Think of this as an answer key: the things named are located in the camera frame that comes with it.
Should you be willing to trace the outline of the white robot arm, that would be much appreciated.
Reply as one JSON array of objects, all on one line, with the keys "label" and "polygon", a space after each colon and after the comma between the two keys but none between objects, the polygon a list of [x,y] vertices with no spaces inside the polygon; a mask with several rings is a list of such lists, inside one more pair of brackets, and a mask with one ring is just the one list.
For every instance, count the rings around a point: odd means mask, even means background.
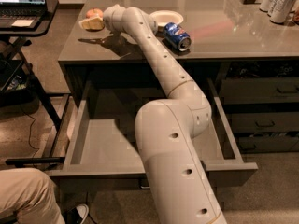
[{"label": "white robot arm", "polygon": [[135,140],[161,224],[227,224],[192,143],[211,122],[210,103],[155,36],[156,21],[137,7],[114,5],[78,24],[128,34],[166,95],[135,117]]}]

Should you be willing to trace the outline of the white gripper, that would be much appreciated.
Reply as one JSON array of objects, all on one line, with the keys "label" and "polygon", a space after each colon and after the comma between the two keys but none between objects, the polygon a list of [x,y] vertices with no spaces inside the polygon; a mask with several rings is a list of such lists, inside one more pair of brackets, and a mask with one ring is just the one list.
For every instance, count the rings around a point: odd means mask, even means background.
[{"label": "white gripper", "polygon": [[106,28],[112,33],[121,33],[124,31],[122,24],[122,15],[125,7],[114,5],[104,11],[103,19],[101,17],[90,17],[80,21],[78,24],[84,30],[100,31]]}]

